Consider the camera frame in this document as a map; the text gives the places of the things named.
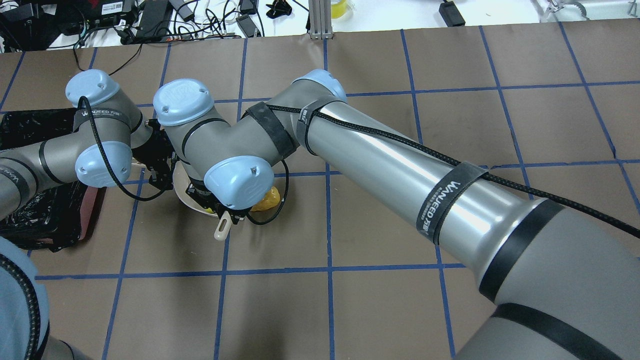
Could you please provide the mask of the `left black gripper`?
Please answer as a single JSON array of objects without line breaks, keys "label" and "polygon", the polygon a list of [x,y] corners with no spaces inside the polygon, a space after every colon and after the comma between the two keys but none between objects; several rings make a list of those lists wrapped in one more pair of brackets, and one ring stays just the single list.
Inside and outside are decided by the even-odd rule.
[{"label": "left black gripper", "polygon": [[151,130],[150,137],[142,145],[133,148],[133,158],[149,171],[151,186],[160,191],[171,191],[174,188],[174,148],[157,120],[147,120],[145,126]]}]

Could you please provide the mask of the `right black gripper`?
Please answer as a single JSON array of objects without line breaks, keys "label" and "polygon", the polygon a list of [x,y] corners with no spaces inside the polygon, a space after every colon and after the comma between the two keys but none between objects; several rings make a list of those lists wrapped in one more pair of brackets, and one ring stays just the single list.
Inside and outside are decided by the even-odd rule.
[{"label": "right black gripper", "polygon": [[214,214],[220,216],[225,211],[229,211],[233,224],[238,224],[240,220],[244,219],[249,214],[249,210],[247,208],[232,209],[230,205],[224,205],[222,201],[206,187],[203,181],[190,181],[185,193],[199,206],[205,209],[211,209]]}]

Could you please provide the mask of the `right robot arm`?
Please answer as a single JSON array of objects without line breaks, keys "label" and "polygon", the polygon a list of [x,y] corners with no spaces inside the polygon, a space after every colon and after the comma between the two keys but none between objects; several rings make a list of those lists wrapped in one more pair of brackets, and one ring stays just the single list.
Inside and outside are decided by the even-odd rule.
[{"label": "right robot arm", "polygon": [[470,269],[496,308],[458,360],[639,358],[639,261],[584,214],[636,228],[425,148],[350,107],[326,70],[235,125],[195,79],[163,85],[153,105],[197,185],[223,207],[256,205],[272,166],[303,147]]}]

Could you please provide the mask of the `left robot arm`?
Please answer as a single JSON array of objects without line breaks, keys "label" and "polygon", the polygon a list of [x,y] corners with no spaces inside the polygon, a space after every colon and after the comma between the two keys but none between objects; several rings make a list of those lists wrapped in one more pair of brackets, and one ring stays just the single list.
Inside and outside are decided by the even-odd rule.
[{"label": "left robot arm", "polygon": [[[152,184],[172,189],[176,157],[169,137],[142,114],[105,71],[89,69],[69,80],[75,107],[71,133],[1,153],[1,217],[42,191],[72,182],[122,187],[133,160],[157,173]],[[0,240],[1,358],[86,360],[77,347],[51,335],[50,301],[34,262],[16,244]]]}]

